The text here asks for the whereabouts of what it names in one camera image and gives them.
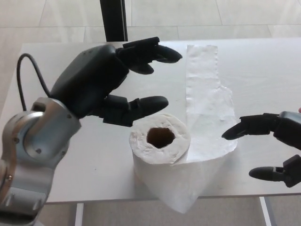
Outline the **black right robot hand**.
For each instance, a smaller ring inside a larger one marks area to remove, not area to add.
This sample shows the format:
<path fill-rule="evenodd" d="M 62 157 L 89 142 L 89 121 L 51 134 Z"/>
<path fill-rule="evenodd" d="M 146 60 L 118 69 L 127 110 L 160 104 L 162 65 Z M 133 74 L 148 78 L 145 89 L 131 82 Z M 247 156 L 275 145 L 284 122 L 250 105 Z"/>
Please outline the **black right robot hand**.
<path fill-rule="evenodd" d="M 235 140 L 246 135 L 273 136 L 280 142 L 301 149 L 301 114 L 283 111 L 279 114 L 263 113 L 240 117 L 240 122 L 222 134 L 226 140 Z M 249 171 L 255 179 L 284 182 L 291 188 L 301 182 L 301 156 L 294 155 L 283 162 L 282 167 L 257 167 Z"/>

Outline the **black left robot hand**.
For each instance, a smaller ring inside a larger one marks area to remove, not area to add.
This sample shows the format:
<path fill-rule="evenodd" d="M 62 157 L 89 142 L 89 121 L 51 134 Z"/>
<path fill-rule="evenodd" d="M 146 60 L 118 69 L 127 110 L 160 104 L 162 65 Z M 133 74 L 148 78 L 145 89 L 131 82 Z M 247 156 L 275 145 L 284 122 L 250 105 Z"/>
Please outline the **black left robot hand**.
<path fill-rule="evenodd" d="M 51 98 L 62 102 L 78 119 L 93 115 L 104 123 L 131 127 L 135 120 L 166 108 L 167 98 L 153 96 L 128 102 L 111 92 L 130 71 L 149 75 L 154 72 L 152 61 L 173 64 L 182 58 L 159 42 L 159 37 L 152 37 L 123 44 L 121 48 L 108 44 L 81 52 L 56 80 Z"/>

